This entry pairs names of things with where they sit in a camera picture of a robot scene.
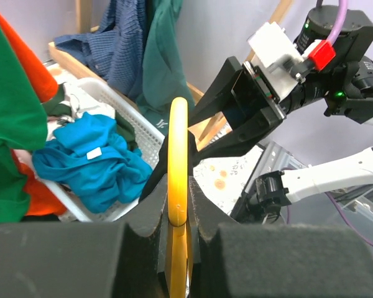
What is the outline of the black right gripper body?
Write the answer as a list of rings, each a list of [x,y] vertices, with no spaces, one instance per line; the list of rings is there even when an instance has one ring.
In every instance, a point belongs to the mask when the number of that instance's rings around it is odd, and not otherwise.
[[[373,126],[373,61],[366,57],[373,41],[373,22],[363,11],[346,6],[316,6],[309,11],[299,36],[291,41],[303,53],[315,40],[330,41],[336,56],[322,71],[312,71],[282,101],[251,61],[242,66],[246,122],[263,108],[279,108],[287,116],[324,99],[325,116],[340,115]]]

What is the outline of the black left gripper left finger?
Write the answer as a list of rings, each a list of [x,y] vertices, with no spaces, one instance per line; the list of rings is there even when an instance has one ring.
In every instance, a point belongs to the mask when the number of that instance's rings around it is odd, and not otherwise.
[[[167,181],[115,222],[0,224],[0,297],[166,297]]]

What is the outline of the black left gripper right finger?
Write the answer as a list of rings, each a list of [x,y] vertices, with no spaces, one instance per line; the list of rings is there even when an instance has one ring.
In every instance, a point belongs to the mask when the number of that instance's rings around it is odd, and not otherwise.
[[[240,224],[189,179],[199,260],[191,297],[373,297],[373,257],[340,226]]]

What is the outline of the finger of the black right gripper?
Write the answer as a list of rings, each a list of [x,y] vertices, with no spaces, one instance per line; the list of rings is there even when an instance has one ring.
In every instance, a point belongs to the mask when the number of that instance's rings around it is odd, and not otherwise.
[[[246,91],[246,75],[235,56],[225,60],[219,73],[188,116],[192,126],[221,112],[232,127],[246,123],[242,97]]]
[[[286,118],[279,108],[263,108],[239,128],[219,138],[198,153],[198,159],[245,155]]]

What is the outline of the dark yellow plastic hanger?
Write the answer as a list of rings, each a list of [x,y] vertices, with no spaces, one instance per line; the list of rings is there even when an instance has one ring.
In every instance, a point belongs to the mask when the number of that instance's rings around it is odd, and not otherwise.
[[[188,140],[188,103],[176,97],[170,108],[168,144]],[[191,228],[188,219],[188,175],[167,174],[168,237],[165,277],[170,297],[185,297],[193,269]]]

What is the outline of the blue t shirt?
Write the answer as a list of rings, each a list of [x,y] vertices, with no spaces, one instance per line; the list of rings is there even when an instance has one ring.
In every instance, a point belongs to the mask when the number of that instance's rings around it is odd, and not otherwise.
[[[40,178],[67,185],[94,214],[141,195],[152,168],[138,148],[128,149],[114,119],[85,112],[53,135],[32,154]]]

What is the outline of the black t shirt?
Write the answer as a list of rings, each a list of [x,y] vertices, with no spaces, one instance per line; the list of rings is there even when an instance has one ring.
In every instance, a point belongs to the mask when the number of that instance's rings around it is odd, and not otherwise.
[[[170,174],[173,174],[174,171],[181,171],[188,176],[192,176],[194,167],[202,160],[213,157],[204,150],[198,151],[195,136],[190,131],[188,131],[188,140],[182,141],[180,146],[174,143],[169,145],[169,138],[170,135],[168,134],[163,140],[158,153],[159,161],[142,190],[139,203],[154,191],[163,176],[168,174],[168,169],[170,169]]]

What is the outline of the green and white t shirt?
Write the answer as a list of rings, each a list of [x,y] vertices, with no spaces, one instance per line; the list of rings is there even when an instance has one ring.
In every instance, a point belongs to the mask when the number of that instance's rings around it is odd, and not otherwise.
[[[138,147],[133,126],[122,117],[112,106],[96,100],[80,87],[63,83],[58,86],[56,95],[42,103],[47,114],[47,140],[54,139],[53,131],[66,124],[80,119],[83,114],[105,115],[116,121],[116,131],[127,142],[128,149],[133,151]]]

